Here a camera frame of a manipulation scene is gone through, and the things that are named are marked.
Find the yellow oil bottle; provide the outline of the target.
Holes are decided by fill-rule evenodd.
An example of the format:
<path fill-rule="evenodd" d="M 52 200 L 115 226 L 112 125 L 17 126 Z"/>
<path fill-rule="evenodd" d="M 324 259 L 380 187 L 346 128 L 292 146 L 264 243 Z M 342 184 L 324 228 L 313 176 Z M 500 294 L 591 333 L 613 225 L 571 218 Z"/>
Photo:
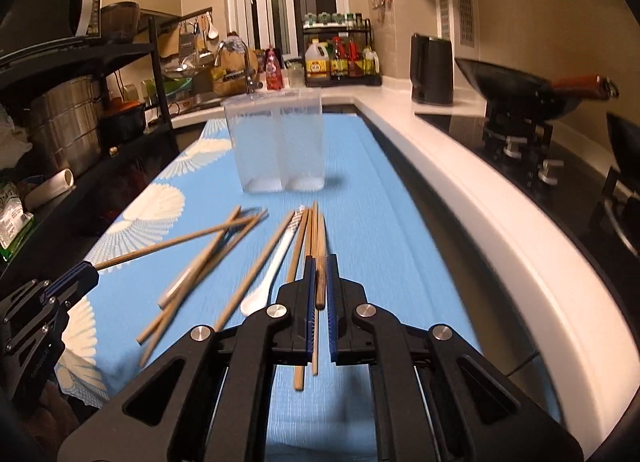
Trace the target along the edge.
<path fill-rule="evenodd" d="M 328 50 L 314 38 L 305 52 L 306 78 L 309 81 L 327 81 L 330 79 L 330 58 Z"/>

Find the brown bowl on shelf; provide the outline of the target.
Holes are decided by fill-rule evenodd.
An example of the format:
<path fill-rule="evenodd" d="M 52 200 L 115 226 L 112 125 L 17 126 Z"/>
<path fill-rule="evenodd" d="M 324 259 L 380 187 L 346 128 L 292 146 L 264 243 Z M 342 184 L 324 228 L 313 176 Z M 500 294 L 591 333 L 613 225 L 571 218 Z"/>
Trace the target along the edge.
<path fill-rule="evenodd" d="M 129 44 L 137 35 L 140 22 L 140 6 L 134 1 L 121 1 L 101 9 L 102 38 Z"/>

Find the black pot orange lid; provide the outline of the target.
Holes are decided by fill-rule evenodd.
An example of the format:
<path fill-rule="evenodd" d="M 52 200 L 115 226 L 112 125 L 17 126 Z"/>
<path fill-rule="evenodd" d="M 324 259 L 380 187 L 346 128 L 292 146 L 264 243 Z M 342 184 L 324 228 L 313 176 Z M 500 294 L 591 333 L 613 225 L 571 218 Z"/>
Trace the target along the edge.
<path fill-rule="evenodd" d="M 139 101 L 114 99 L 98 122 L 99 144 L 104 149 L 134 142 L 146 128 L 145 106 Z"/>

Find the black spice rack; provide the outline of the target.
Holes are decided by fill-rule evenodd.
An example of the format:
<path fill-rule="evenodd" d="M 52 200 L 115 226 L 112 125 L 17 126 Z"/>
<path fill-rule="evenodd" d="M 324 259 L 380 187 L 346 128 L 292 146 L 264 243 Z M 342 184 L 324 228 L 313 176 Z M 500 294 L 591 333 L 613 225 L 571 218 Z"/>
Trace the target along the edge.
<path fill-rule="evenodd" d="M 305 52 L 317 38 L 330 58 L 330 79 L 306 78 Z M 305 84 L 310 88 L 382 84 L 378 52 L 374 50 L 371 21 L 361 13 L 307 13 L 303 22 Z"/>

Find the black metal shelf rack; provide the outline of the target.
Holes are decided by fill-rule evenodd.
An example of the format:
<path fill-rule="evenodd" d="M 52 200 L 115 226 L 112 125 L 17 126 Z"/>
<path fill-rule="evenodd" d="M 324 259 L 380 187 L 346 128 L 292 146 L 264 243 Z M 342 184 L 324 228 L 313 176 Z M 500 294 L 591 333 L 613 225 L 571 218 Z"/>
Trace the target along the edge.
<path fill-rule="evenodd" d="M 167 104 L 145 129 L 136 118 L 107 115 L 106 78 L 145 55 L 160 67 L 160 35 L 179 24 L 176 16 L 160 22 L 146 44 L 87 42 L 33 56 L 17 67 L 17 90 L 29 84 L 28 70 L 43 82 L 40 94 L 52 92 L 55 104 L 25 98 L 11 107 L 20 115 L 35 144 L 18 163 L 14 178 L 50 178 L 72 170 L 70 193 L 36 212 L 26 240 L 1 264 L 6 289 L 32 279 L 54 279 L 83 259 L 124 209 L 195 139 L 193 130 L 176 128 Z"/>

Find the white paper roll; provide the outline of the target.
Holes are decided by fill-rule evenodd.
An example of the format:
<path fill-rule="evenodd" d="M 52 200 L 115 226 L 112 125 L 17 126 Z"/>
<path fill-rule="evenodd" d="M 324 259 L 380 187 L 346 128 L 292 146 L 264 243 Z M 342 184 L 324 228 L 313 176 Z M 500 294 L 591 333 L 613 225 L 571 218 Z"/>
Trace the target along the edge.
<path fill-rule="evenodd" d="M 70 191 L 75 184 L 75 177 L 70 168 L 65 168 L 56 173 L 47 181 L 38 185 L 30 191 L 25 197 L 25 206 L 30 211 L 44 204 L 51 202 L 58 197 Z"/>

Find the red dish soap bottle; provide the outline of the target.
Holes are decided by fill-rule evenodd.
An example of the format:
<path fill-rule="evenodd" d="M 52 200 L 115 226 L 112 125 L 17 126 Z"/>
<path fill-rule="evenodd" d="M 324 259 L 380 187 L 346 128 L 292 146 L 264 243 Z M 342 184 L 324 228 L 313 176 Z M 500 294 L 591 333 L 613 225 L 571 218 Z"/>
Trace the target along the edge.
<path fill-rule="evenodd" d="M 269 48 L 266 54 L 265 74 L 268 90 L 278 91 L 283 89 L 281 67 L 273 48 Z"/>

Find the dark-handled wooden chopstick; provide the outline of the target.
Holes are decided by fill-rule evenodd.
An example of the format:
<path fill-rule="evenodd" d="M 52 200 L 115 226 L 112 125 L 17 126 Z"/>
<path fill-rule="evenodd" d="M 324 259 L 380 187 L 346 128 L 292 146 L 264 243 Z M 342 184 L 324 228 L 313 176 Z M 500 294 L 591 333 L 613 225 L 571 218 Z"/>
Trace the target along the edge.
<path fill-rule="evenodd" d="M 326 307 L 326 223 L 322 214 L 318 216 L 318 256 L 317 256 L 317 294 L 316 308 L 323 310 Z"/>

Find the blue patterned table mat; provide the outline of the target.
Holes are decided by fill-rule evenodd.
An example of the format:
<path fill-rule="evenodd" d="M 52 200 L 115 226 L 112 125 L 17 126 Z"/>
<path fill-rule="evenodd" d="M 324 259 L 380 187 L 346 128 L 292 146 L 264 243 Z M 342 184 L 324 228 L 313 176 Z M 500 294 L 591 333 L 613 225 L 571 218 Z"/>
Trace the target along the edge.
<path fill-rule="evenodd" d="M 58 380 L 101 409 L 62 461 L 559 461 L 582 449 L 476 348 L 366 124 L 322 190 L 246 193 L 209 123 L 93 246 Z"/>

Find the clear plastic utensil holder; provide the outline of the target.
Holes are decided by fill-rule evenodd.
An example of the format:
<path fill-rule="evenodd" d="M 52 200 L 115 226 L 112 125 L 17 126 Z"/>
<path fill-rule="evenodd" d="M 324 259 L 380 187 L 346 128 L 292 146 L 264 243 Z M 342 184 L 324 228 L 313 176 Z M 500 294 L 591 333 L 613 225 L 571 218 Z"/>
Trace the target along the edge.
<path fill-rule="evenodd" d="M 246 192 L 314 192 L 326 163 L 318 88 L 245 93 L 222 102 Z"/>

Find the light wooden chopstick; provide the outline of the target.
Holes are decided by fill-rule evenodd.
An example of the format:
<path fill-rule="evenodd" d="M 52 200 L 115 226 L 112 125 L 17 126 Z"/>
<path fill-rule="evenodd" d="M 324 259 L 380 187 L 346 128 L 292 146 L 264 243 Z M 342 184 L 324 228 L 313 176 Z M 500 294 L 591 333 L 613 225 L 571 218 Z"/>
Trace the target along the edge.
<path fill-rule="evenodd" d="M 288 227 L 288 224 L 294 216 L 294 213 L 295 211 L 289 211 L 285 215 L 277 231 L 273 234 L 267 245 L 259 254 L 258 258 L 254 261 L 253 265 L 250 266 L 250 270 L 247 272 L 247 274 L 245 274 L 245 277 L 242 279 L 241 283 L 232 293 L 231 297 L 228 300 L 228 303 L 226 304 L 226 306 L 224 306 L 224 309 L 222 309 L 219 317 L 214 322 L 214 330 L 216 332 L 221 331 L 227 325 L 228 321 L 232 318 L 232 315 L 236 312 L 236 309 L 240 307 L 242 300 L 247 295 L 248 290 L 258 277 L 258 274 L 262 272 L 262 269 L 264 269 L 267 261 L 271 261 L 272 255 L 276 251 L 280 238 L 284 234 L 285 229 Z"/>
<path fill-rule="evenodd" d="M 189 265 L 187 265 L 183 271 L 172 281 L 163 295 L 158 300 L 157 304 L 160 309 L 164 309 L 169 302 L 174 298 L 178 289 L 181 289 L 184 282 L 191 280 L 195 274 L 203 267 L 209 256 L 213 254 L 214 250 L 218 247 L 220 241 L 224 238 L 227 229 L 216 231 L 214 237 L 207 243 L 207 245 L 198 253 Z"/>
<path fill-rule="evenodd" d="M 231 221 L 228 221 L 228 228 L 216 233 L 216 237 L 196 255 L 160 297 L 158 301 L 160 314 L 138 335 L 139 345 L 143 345 L 150 337 L 162 337 L 158 330 L 165 330 L 171 323 L 169 314 L 179 310 L 186 297 L 213 272 L 259 222 L 266 218 L 266 214 L 265 209 L 258 209 L 253 214 L 243 217 L 236 213 L 238 223 L 232 225 Z"/>
<path fill-rule="evenodd" d="M 148 245 L 148 246 L 142 247 L 141 249 L 137 249 L 136 251 L 122 254 L 115 258 L 103 260 L 103 261 L 100 261 L 99 263 L 93 263 L 93 267 L 95 267 L 97 271 L 115 267 L 120 265 L 121 263 L 128 263 L 128 261 L 135 260 L 140 257 L 162 251 L 165 248 L 170 248 L 176 245 L 180 245 L 195 239 L 199 239 L 200 237 L 207 237 L 208 235 L 218 233 L 221 231 L 227 231 L 234 227 L 244 226 L 247 223 L 249 223 L 251 220 L 259 216 L 260 216 L 260 213 L 256 213 L 256 211 L 254 211 L 254 213 L 250 213 L 248 216 L 238 217 L 230 221 L 220 223 L 219 225 L 212 226 L 207 229 L 194 231 L 192 233 L 182 235 L 181 237 L 174 237 L 173 239 L 170 239 L 166 242 Z"/>
<path fill-rule="evenodd" d="M 311 374 L 318 376 L 319 373 L 319 310 L 317 308 L 318 292 L 318 202 L 314 201 L 311 206 L 310 225 L 310 255 L 314 259 L 314 342 L 312 343 Z"/>
<path fill-rule="evenodd" d="M 302 219 L 300 219 L 299 226 L 296 233 L 296 241 L 294 244 L 292 260 L 288 267 L 288 276 L 286 281 L 293 282 L 296 280 L 298 274 L 299 264 L 304 260 L 304 250 L 306 244 L 307 226 L 309 221 L 309 215 L 311 210 L 305 208 L 303 210 Z M 305 381 L 305 367 L 296 366 L 294 368 L 293 387 L 296 392 L 302 392 L 304 390 Z"/>
<path fill-rule="evenodd" d="M 212 271 L 215 267 L 217 267 L 238 245 L 247 234 L 252 231 L 259 222 L 262 221 L 268 214 L 268 211 L 264 209 L 260 212 L 260 216 L 251 220 L 246 225 L 242 226 L 240 231 L 236 231 L 232 238 L 227 240 L 223 238 L 218 247 L 214 250 L 213 254 L 209 256 L 209 259 L 206 260 L 203 267 L 198 271 L 194 277 L 184 282 L 181 289 L 178 289 L 178 292 L 175 294 L 174 298 L 169 302 L 169 304 L 162 310 L 162 312 L 158 315 L 157 319 L 154 321 L 154 325 L 148 326 L 144 333 L 140 335 L 140 338 L 143 339 L 143 344 L 146 345 L 144 352 L 140 358 L 139 366 L 144 367 L 145 364 L 151 358 L 154 349 L 157 344 L 165 335 L 166 330 L 171 325 L 172 321 L 175 319 L 175 315 L 177 315 L 178 310 L 180 309 L 182 303 L 186 299 L 186 297 L 191 293 L 192 289 L 195 286 L 200 284 Z"/>

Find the stainless steel stock pot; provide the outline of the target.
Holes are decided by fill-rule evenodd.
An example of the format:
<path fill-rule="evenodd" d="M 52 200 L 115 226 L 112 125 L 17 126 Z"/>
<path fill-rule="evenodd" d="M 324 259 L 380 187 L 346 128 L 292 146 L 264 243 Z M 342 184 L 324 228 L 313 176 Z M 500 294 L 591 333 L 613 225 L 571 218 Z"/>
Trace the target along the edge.
<path fill-rule="evenodd" d="M 30 104 L 29 139 L 52 173 L 70 168 L 82 175 L 100 159 L 98 122 L 103 113 L 99 84 L 91 76 L 59 84 Z"/>

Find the white plastic spoon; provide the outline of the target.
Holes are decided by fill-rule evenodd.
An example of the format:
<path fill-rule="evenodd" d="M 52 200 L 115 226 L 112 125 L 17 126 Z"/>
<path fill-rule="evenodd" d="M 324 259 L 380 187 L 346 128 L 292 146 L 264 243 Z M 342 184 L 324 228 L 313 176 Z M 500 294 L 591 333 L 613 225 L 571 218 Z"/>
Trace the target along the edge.
<path fill-rule="evenodd" d="M 270 292 L 273 286 L 273 282 L 274 280 L 276 280 L 277 274 L 282 265 L 282 261 L 284 260 L 284 257 L 288 252 L 288 248 L 290 247 L 292 240 L 295 237 L 298 226 L 302 221 L 305 209 L 305 206 L 299 206 L 299 208 L 296 209 L 294 216 L 288 224 L 288 227 L 285 229 L 284 234 L 280 238 L 276 251 L 272 255 L 264 278 L 262 278 L 262 281 L 260 281 L 256 289 L 253 289 L 253 291 L 250 292 L 250 294 L 246 295 L 242 300 L 240 310 L 242 312 L 242 315 L 245 315 L 245 317 L 253 315 L 254 312 L 269 305 Z"/>

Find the black electric kettle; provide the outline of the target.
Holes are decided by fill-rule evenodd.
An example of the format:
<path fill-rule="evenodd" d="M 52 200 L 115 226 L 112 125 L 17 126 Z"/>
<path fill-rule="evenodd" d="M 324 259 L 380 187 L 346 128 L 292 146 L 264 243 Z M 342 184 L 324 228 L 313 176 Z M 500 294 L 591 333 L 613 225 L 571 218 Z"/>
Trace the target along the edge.
<path fill-rule="evenodd" d="M 451 42 L 420 34 L 411 37 L 411 99 L 420 104 L 454 103 L 454 70 Z"/>

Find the microwave oven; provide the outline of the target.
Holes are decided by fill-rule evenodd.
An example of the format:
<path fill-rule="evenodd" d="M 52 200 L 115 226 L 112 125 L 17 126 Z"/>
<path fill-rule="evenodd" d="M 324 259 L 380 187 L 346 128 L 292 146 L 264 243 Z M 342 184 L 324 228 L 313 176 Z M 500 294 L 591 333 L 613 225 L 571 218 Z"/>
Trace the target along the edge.
<path fill-rule="evenodd" d="M 101 35 L 101 0 L 14 0 L 1 22 L 1 54 Z"/>

